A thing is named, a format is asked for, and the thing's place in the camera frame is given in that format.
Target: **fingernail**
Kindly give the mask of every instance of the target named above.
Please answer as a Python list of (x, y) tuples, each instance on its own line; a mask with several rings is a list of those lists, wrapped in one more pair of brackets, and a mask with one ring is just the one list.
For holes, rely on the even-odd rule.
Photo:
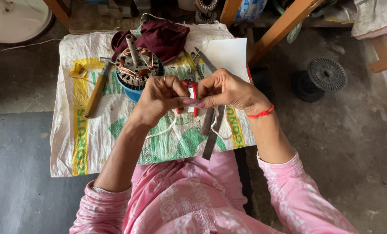
[(199, 102), (198, 99), (193, 99), (193, 98), (183, 99), (183, 104), (184, 105), (194, 104), (194, 103), (197, 103), (197, 102)]
[(198, 103), (198, 104), (196, 104), (195, 107), (199, 108), (199, 109), (204, 108), (205, 107), (205, 103), (204, 102)]

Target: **red thread bracelet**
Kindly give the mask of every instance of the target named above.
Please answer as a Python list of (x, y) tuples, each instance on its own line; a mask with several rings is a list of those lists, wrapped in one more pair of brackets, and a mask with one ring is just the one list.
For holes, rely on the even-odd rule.
[(272, 104), (272, 107), (270, 107), (270, 109), (269, 110), (264, 110), (264, 111), (262, 111), (262, 112), (260, 112), (260, 113), (258, 113), (258, 114), (256, 114), (256, 115), (248, 115), (247, 114), (247, 117), (248, 118), (257, 118), (257, 117), (259, 117), (259, 116), (264, 116), (264, 115), (267, 115), (267, 116), (269, 116), (270, 115), (270, 111), (272, 111), (274, 109), (274, 105)]

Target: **maroon cloth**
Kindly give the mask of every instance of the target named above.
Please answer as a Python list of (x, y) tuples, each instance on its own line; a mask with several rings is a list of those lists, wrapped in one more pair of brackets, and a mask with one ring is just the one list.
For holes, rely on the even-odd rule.
[[(183, 50), (188, 33), (188, 27), (165, 20), (150, 20), (141, 26), (141, 36), (135, 41), (135, 44), (137, 47), (152, 51), (163, 64), (167, 64)], [(111, 47), (114, 51), (112, 61), (115, 61), (120, 53), (127, 49), (126, 35), (128, 34), (130, 31), (119, 31), (113, 36), (111, 40)]]

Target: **pink printed clothing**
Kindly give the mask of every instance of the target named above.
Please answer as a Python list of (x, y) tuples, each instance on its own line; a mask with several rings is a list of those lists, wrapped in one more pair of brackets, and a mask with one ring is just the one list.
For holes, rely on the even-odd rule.
[[(284, 164), (257, 158), (287, 233), (358, 233), (319, 194), (298, 154)], [(281, 233), (240, 211), (244, 202), (233, 198), (238, 196), (232, 189), (227, 191), (230, 184), (221, 184), (195, 160), (149, 165), (133, 190), (121, 193), (93, 184), (85, 188), (70, 233)]]

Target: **blue spool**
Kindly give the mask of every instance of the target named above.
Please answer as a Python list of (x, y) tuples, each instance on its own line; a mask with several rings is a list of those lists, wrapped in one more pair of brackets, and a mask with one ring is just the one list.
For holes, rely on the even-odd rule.
[[(157, 76), (164, 76), (165, 75), (165, 67), (159, 59), (159, 69), (157, 70)], [(126, 83), (122, 81), (118, 73), (116, 72), (116, 77), (118, 82), (123, 86), (124, 92), (126, 93), (127, 97), (134, 103), (137, 103), (140, 99), (141, 92), (143, 92), (145, 85), (132, 85), (129, 83)]]

